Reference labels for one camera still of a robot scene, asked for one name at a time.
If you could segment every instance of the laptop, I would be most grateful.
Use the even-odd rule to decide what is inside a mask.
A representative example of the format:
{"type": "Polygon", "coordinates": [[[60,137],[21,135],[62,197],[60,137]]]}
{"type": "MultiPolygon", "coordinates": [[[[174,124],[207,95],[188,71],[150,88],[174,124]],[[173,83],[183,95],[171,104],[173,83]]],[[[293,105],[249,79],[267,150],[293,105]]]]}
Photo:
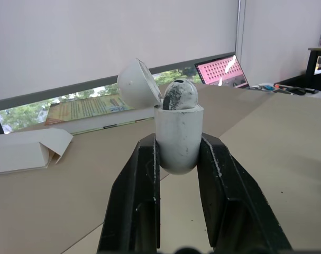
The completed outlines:
{"type": "Polygon", "coordinates": [[[250,88],[235,55],[196,63],[195,67],[204,84],[250,88]]]}

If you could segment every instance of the green foliage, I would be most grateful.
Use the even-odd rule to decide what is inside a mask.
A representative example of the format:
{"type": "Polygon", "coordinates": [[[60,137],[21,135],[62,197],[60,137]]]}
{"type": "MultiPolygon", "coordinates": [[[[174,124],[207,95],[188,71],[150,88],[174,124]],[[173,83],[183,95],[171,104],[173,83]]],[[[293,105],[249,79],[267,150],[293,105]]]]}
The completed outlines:
{"type": "Polygon", "coordinates": [[[0,121],[4,131],[11,132],[20,130],[44,121],[52,102],[53,99],[47,99],[46,101],[0,111],[0,121]]]}
{"type": "Polygon", "coordinates": [[[74,94],[68,94],[68,95],[63,95],[58,97],[58,100],[60,102],[67,102],[67,101],[73,101],[76,99],[86,99],[90,98],[90,95],[94,94],[95,91],[93,89],[82,91],[82,92],[77,92],[74,94]]]}
{"type": "Polygon", "coordinates": [[[170,70],[161,73],[161,76],[155,79],[155,83],[158,86],[160,86],[163,84],[171,83],[172,81],[175,81],[178,78],[185,78],[194,83],[201,82],[195,67],[185,67],[182,69],[170,70]]]}
{"type": "Polygon", "coordinates": [[[179,70],[169,70],[163,72],[160,77],[156,78],[155,83],[157,84],[157,86],[160,86],[163,84],[171,83],[178,78],[187,78],[187,76],[183,75],[179,70]]]}
{"type": "Polygon", "coordinates": [[[98,92],[98,96],[103,96],[103,95],[112,95],[112,94],[118,94],[119,93],[119,89],[117,86],[117,83],[112,84],[112,85],[108,85],[108,86],[104,86],[105,90],[101,90],[98,92]]]}

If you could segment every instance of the folded white paper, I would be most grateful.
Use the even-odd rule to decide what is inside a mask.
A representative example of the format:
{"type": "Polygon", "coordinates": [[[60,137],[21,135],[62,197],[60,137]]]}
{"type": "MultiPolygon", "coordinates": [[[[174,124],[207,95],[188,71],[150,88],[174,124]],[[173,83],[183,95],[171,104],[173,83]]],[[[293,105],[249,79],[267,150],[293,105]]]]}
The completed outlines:
{"type": "Polygon", "coordinates": [[[54,128],[0,135],[0,173],[47,167],[55,153],[58,162],[72,138],[54,128]]]}

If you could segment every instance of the black marking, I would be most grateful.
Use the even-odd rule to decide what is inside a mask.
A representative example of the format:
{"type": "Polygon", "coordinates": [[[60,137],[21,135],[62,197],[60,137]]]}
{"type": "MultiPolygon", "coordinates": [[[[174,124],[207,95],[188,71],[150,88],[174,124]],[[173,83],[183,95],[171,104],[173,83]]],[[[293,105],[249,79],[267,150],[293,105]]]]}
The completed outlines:
{"type": "Polygon", "coordinates": [[[164,97],[163,110],[176,110],[182,96],[182,87],[174,85],[164,97]]]}

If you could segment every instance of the white roller blind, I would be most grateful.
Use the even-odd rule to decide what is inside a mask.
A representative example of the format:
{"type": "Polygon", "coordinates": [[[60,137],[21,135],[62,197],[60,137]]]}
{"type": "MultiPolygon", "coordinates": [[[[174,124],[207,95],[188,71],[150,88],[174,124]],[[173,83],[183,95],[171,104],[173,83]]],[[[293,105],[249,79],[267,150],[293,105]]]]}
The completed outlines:
{"type": "Polygon", "coordinates": [[[235,50],[238,0],[0,0],[0,99],[235,50]]]}
{"type": "Polygon", "coordinates": [[[247,0],[241,66],[250,85],[301,75],[321,37],[321,0],[247,0]]]}

